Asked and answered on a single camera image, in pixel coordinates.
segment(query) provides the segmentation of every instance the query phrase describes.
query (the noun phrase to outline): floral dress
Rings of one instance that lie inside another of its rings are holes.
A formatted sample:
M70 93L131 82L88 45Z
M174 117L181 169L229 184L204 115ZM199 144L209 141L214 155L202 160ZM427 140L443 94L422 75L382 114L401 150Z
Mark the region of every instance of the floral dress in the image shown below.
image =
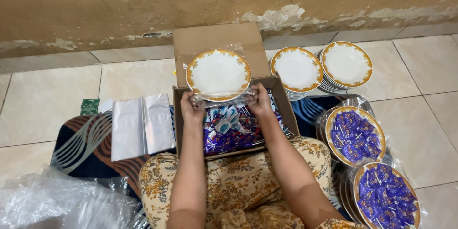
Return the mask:
M291 141L308 162L326 196L331 183L331 157L327 146L316 139L297 137ZM208 161L208 229L302 229L301 219L291 213L274 175L267 151ZM163 153L141 168L141 201L152 227L166 228L170 190L177 158ZM362 225L337 219L324 221L318 229L359 229Z

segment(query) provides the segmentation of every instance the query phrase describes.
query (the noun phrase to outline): patterned rug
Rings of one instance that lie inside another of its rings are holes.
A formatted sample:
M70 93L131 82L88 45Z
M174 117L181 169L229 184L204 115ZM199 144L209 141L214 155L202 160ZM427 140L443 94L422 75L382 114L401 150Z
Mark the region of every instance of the patterned rug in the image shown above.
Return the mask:
M341 101L353 97L358 97L358 95L342 94L325 97L307 97L291 102L301 135L316 138L314 124L317 116L338 105ZM173 112L173 106L171 106L170 113L172 118ZM129 177L129 196L141 202L139 199L140 189L137 178L142 165L151 155L111 162L111 120L111 112L79 116L68 120L60 128L51 166L76 178L127 176ZM168 152L175 153L175 149L171 149ZM332 163L334 188L338 183L337 173L342 168L342 165L336 162ZM329 201L346 219L351 220L341 207L336 194L338 192L331 191ZM135 220L135 224L147 224L142 208L138 211ZM135 227L135 229L143 228L148 229L151 227L149 225Z

